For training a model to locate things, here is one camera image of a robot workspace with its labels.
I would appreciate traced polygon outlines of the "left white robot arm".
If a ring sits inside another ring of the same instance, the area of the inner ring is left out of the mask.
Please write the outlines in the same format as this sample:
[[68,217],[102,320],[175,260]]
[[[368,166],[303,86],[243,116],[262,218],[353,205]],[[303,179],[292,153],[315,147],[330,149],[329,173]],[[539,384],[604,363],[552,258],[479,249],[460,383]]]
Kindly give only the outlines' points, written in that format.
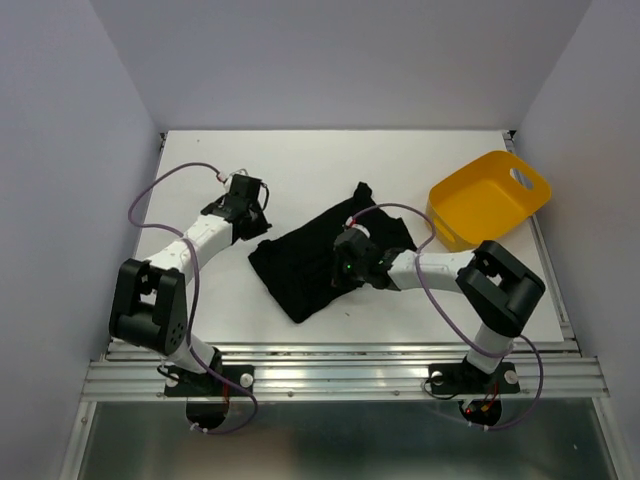
[[224,181],[225,194],[204,207],[195,222],[159,252],[128,259],[119,268],[109,320],[113,338],[146,348],[188,372],[199,393],[221,384],[244,393],[223,377],[221,354],[193,333],[200,290],[200,271],[237,241],[268,231],[261,192],[266,184],[240,171]]

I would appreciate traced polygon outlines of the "black t shirt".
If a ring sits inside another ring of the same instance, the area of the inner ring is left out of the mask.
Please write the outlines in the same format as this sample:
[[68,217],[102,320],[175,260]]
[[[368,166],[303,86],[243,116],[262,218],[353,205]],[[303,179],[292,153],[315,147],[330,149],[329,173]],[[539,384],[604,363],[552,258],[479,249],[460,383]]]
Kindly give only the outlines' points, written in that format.
[[260,242],[249,254],[255,273],[294,323],[346,293],[332,285],[333,244],[348,217],[375,205],[372,195],[368,184],[360,182],[351,197],[278,239]]

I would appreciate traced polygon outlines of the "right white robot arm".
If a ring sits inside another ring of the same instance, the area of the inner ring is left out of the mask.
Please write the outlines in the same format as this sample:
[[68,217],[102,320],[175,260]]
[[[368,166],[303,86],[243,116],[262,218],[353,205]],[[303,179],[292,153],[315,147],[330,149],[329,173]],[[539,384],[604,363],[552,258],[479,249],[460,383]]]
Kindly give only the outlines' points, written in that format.
[[[421,288],[436,311],[468,346],[460,366],[463,384],[482,390],[496,378],[496,370],[520,337],[546,286],[542,279],[496,241],[486,240],[473,250],[420,253],[384,250],[366,230],[349,227],[334,245],[333,284],[351,289],[368,284],[378,290]],[[481,325],[469,339],[441,307],[433,292],[462,295]]]

